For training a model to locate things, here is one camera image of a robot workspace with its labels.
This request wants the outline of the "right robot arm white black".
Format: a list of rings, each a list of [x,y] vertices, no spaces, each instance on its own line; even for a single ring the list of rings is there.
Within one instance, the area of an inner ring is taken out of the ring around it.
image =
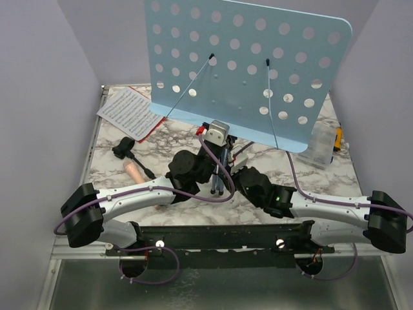
[[[408,215],[387,193],[317,195],[273,184],[256,168],[247,167],[247,160],[246,155],[239,155],[229,171],[236,190],[254,207],[275,218],[316,220],[309,231],[297,236],[297,246],[304,253],[334,243],[369,243],[387,253],[405,253]]]

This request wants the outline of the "sheet music red folder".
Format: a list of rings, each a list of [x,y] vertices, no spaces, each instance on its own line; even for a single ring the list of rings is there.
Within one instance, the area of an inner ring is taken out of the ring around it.
[[[97,115],[138,142],[145,140],[164,120],[154,114],[151,100],[132,87],[118,90]]]

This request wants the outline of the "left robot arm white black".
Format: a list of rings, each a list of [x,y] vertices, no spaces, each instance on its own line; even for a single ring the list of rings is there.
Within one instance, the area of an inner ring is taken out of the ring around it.
[[[95,241],[121,247],[127,254],[138,254],[143,239],[133,223],[119,222],[116,217],[155,205],[173,205],[189,199],[209,202],[199,195],[199,184],[210,180],[220,170],[235,193],[235,185],[221,162],[225,144],[201,140],[197,154],[181,150],[170,162],[165,176],[118,189],[94,188],[92,183],[80,185],[61,207],[62,220],[54,229],[57,236],[66,236],[71,248]]]

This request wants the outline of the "light blue music stand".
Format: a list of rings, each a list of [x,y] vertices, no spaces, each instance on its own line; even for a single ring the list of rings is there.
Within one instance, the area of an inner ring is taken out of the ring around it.
[[[151,109],[307,150],[352,39],[343,18],[237,1],[145,1]]]

